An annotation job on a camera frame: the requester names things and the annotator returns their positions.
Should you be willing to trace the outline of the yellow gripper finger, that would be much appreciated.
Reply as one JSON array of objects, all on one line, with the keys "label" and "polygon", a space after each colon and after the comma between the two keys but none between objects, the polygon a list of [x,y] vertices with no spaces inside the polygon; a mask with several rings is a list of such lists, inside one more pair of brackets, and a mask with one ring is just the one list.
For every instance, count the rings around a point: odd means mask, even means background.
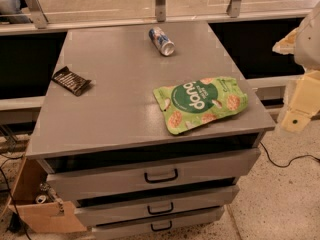
[{"label": "yellow gripper finger", "polygon": [[297,29],[293,29],[284,38],[276,42],[272,47],[272,51],[282,55],[293,54],[295,50],[295,42]]},{"label": "yellow gripper finger", "polygon": [[307,71],[286,86],[282,129],[301,132],[320,111],[320,72]]}]

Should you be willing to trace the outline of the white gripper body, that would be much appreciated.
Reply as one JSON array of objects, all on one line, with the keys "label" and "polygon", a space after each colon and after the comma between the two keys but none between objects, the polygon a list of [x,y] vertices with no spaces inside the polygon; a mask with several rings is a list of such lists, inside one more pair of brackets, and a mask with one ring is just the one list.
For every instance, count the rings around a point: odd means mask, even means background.
[{"label": "white gripper body", "polygon": [[294,60],[305,69],[320,70],[320,2],[298,27]]}]

